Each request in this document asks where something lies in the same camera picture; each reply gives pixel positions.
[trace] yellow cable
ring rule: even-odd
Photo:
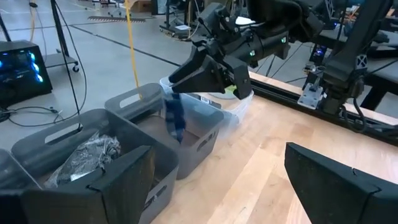
[[[134,79],[136,81],[136,87],[139,87],[138,83],[138,76],[137,76],[137,67],[136,67],[136,57],[134,56],[134,45],[132,43],[132,25],[130,20],[130,9],[128,0],[126,1],[126,17],[127,17],[127,29],[129,31],[129,43],[130,43],[130,54],[131,54],[131,65],[132,65],[132,72],[134,73]]]
[[[29,6],[29,10],[30,10],[30,42],[33,42],[33,36],[34,36],[34,32],[35,32],[35,10]]]

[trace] crumpled plastic bag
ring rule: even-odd
[[[103,168],[121,156],[119,141],[97,132],[80,144],[70,157],[44,183],[45,188],[56,188],[77,180],[97,168]]]

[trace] metal bracket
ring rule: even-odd
[[[318,86],[318,88],[316,88],[314,91],[311,89],[312,86],[312,83],[308,83],[305,86],[304,91],[297,103],[311,110],[315,110],[319,104],[319,101],[322,99],[323,88]]]

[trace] clear plastic bin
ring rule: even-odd
[[[168,77],[164,77],[160,80],[160,85],[163,87],[166,93],[172,92]],[[225,94],[222,93],[196,93],[200,95],[201,100],[204,103],[213,105],[221,105],[221,111],[224,113],[223,124],[220,129],[220,137],[227,138],[229,134],[234,131],[239,124],[242,122],[246,111],[253,99],[254,92],[252,91],[248,97],[243,100],[236,98],[232,91],[227,89]]]
[[[64,130],[67,132],[46,141]],[[43,211],[39,213],[52,217],[51,222],[40,223],[146,224],[170,202],[178,172],[177,155],[136,125],[104,109],[88,111],[28,136],[13,146],[12,154],[41,184],[97,132],[117,137],[122,156],[106,164],[105,173],[96,169],[56,189],[44,189],[63,194],[53,193],[40,201],[44,205],[38,206]]]
[[[131,98],[136,101],[123,103]],[[220,110],[192,96],[182,94],[181,101],[187,123],[181,144],[167,131],[164,91],[159,84],[141,86],[105,103],[107,110],[128,119],[177,153],[180,163],[178,180],[186,178],[213,151],[224,117]]]

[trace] black metal rail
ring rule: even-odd
[[[342,114],[334,116],[332,114],[324,113],[321,110],[311,110],[304,106],[297,104],[297,100],[300,95],[292,93],[291,91],[284,90],[282,88],[260,82],[258,80],[251,79],[252,89],[254,94],[268,100],[272,100],[276,103],[280,103],[284,106],[288,106],[292,109],[301,111],[303,113],[312,115],[322,120],[331,122],[338,126],[349,128],[347,121],[344,119]],[[351,123],[352,127],[359,129],[363,124],[358,114],[347,112],[348,122]],[[371,138],[398,146],[398,126],[386,124],[375,119],[366,118],[367,128],[362,133]]]

